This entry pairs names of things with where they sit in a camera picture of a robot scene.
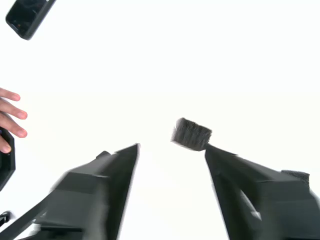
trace finger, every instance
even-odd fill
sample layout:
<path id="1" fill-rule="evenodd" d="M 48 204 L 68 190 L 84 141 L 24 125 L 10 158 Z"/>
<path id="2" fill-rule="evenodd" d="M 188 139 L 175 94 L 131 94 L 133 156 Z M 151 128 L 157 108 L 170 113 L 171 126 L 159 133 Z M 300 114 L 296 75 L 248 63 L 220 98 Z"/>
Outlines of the finger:
<path id="1" fill-rule="evenodd" d="M 0 111 L 15 116 L 19 119 L 26 119 L 28 114 L 25 111 L 13 106 L 10 102 L 0 98 Z"/>
<path id="2" fill-rule="evenodd" d="M 0 136 L 0 152 L 3 152 L 4 154 L 8 154 L 11 152 L 10 145 L 4 140 L 2 136 Z"/>
<path id="3" fill-rule="evenodd" d="M 5 90 L 1 87 L 0 87 L 0 97 L 10 99 L 12 101 L 19 101 L 20 100 L 19 94 L 14 93 L 12 91 Z"/>
<path id="4" fill-rule="evenodd" d="M 3 113 L 0 113 L 0 127 L 7 129 L 9 132 L 13 133 L 19 138 L 25 138 L 27 136 L 26 130 L 24 130 L 14 121 L 10 120 Z"/>

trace black phone case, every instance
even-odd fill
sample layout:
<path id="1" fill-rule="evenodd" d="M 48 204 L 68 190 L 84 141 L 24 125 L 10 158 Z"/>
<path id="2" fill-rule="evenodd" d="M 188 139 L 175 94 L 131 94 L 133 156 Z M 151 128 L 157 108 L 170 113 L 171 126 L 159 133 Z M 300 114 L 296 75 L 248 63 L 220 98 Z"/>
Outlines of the black phone case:
<path id="1" fill-rule="evenodd" d="M 0 127 L 0 136 L 10 145 L 11 152 L 0 152 L 0 191 L 5 187 L 12 174 L 16 170 L 16 157 L 15 157 L 15 139 L 3 127 Z"/>
<path id="2" fill-rule="evenodd" d="M 10 9 L 9 13 L 6 15 L 5 21 L 10 26 L 10 28 L 12 28 L 19 35 L 20 38 L 24 40 L 30 40 L 33 37 L 33 35 L 36 33 L 38 27 L 40 26 L 42 21 L 45 19 L 46 15 L 48 14 L 48 12 L 50 11 L 51 7 L 54 5 L 55 2 L 56 0 L 48 0 L 48 2 L 44 5 L 44 7 L 36 16 L 29 30 L 24 35 L 19 34 L 19 32 L 16 29 L 14 29 L 11 26 L 10 22 L 8 21 L 8 14 L 10 13 L 12 8 Z"/>

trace black plastic object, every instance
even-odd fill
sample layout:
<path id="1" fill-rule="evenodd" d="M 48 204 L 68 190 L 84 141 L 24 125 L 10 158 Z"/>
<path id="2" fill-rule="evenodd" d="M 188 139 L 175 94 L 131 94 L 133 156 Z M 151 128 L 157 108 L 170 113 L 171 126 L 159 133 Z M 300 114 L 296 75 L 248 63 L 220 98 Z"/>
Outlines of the black plastic object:
<path id="1" fill-rule="evenodd" d="M 205 159 L 230 240 L 320 240 L 320 209 L 302 180 L 209 144 Z"/>
<path id="2" fill-rule="evenodd" d="M 4 128 L 0 127 L 0 135 L 10 145 L 11 152 L 0 152 L 0 191 L 5 187 L 16 170 L 15 139 Z"/>
<path id="3" fill-rule="evenodd" d="M 22 38 L 30 40 L 56 0 L 16 0 L 6 23 Z"/>
<path id="4" fill-rule="evenodd" d="M 12 213 L 10 211 L 5 211 L 0 215 L 0 227 L 8 223 L 12 218 Z"/>
<path id="5" fill-rule="evenodd" d="M 135 144 L 68 171 L 54 190 L 0 233 L 14 240 L 33 222 L 28 240 L 116 240 L 138 157 Z"/>

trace black plastic part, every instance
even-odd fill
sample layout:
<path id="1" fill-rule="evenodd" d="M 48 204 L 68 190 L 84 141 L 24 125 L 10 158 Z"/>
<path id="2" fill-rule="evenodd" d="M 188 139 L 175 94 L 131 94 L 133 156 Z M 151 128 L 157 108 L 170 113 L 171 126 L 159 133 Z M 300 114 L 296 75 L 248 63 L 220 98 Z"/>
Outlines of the black plastic part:
<path id="1" fill-rule="evenodd" d="M 4 128 L 0 127 L 0 135 L 11 147 L 10 153 L 0 152 L 0 191 L 5 187 L 16 170 L 15 139 Z"/>
<path id="2" fill-rule="evenodd" d="M 12 218 L 12 213 L 10 211 L 5 211 L 0 215 L 0 227 L 8 223 Z"/>
<path id="3" fill-rule="evenodd" d="M 282 170 L 281 173 L 289 174 L 290 176 L 296 177 L 303 181 L 308 188 L 310 188 L 309 178 L 310 174 L 303 171 L 292 171 L 292 170 Z"/>
<path id="4" fill-rule="evenodd" d="M 21 12 L 20 9 L 16 10 L 15 8 L 17 8 L 17 6 L 21 4 L 35 5 L 37 4 L 37 2 L 39 2 L 38 4 L 40 4 L 41 2 L 45 2 L 45 4 L 41 8 L 41 10 L 36 14 L 36 17 L 34 18 L 34 20 L 28 23 L 27 29 L 24 31 L 21 31 L 12 22 L 14 19 L 13 14 L 20 14 L 21 16 L 23 16 L 28 14 L 27 12 L 24 12 L 24 11 L 28 11 L 28 9 L 22 10 Z M 54 5 L 55 2 L 56 0 L 38 0 L 38 1 L 37 0 L 34 0 L 34 1 L 16 0 L 14 5 L 10 9 L 9 13 L 6 15 L 5 21 L 18 34 L 19 37 L 21 37 L 24 40 L 30 40 L 33 37 L 33 35 L 36 33 L 37 29 L 39 28 L 39 26 L 41 25 L 41 23 L 43 22 L 43 20 L 45 19 L 46 15 L 48 14 L 48 12 L 50 11 L 51 7 Z"/>
<path id="5" fill-rule="evenodd" d="M 30 240 L 116 240 L 138 149 L 136 144 L 113 155 L 102 152 L 70 170 L 45 201 L 1 232 L 0 239 L 14 240 L 36 218 L 40 229 Z"/>
<path id="6" fill-rule="evenodd" d="M 230 240 L 320 240 L 320 209 L 303 181 L 211 145 L 205 159 Z"/>

